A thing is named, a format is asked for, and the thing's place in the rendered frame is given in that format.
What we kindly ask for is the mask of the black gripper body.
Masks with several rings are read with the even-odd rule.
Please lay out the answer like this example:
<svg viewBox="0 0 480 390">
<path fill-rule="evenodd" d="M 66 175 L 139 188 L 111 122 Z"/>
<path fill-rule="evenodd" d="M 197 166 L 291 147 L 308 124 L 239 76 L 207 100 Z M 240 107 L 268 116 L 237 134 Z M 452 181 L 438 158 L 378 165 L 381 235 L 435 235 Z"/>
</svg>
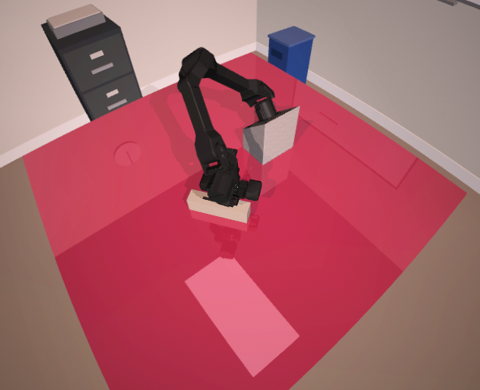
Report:
<svg viewBox="0 0 480 390">
<path fill-rule="evenodd" d="M 203 173 L 200 184 L 199 184 L 200 189 L 203 191 L 206 191 L 205 188 L 209 183 L 209 181 L 210 181 L 210 175 L 205 176 L 205 174 Z M 260 192 L 262 189 L 261 181 L 258 181 L 258 180 L 249 180 L 249 181 L 241 180 L 240 181 L 240 175 L 238 174 L 238 176 L 234 179 L 233 185 L 235 186 L 235 184 L 239 189 L 238 194 L 245 195 L 245 198 L 247 198 L 248 200 L 258 201 Z"/>
</svg>

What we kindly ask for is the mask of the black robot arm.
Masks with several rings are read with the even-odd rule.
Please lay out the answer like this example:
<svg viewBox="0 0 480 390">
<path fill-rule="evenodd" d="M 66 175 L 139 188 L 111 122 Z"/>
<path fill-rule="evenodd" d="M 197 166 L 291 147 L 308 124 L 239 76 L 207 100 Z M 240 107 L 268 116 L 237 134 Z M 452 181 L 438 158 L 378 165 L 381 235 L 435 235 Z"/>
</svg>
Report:
<svg viewBox="0 0 480 390">
<path fill-rule="evenodd" d="M 206 48 L 194 50 L 182 59 L 181 64 L 177 87 L 196 133 L 197 158 L 205 176 L 210 176 L 205 190 L 209 199 L 219 205 L 237 206 L 240 200 L 240 196 L 237 196 L 239 189 L 233 183 L 239 174 L 236 157 L 238 150 L 227 148 L 221 135 L 214 130 L 199 85 L 202 78 L 209 78 L 239 92 L 242 101 L 255 107 L 259 123 L 281 114 L 277 113 L 272 102 L 275 92 L 262 80 L 244 78 L 216 63 L 214 55 Z M 266 99 L 260 100 L 265 97 Z M 210 163 L 214 162 L 217 165 L 210 167 Z"/>
</svg>

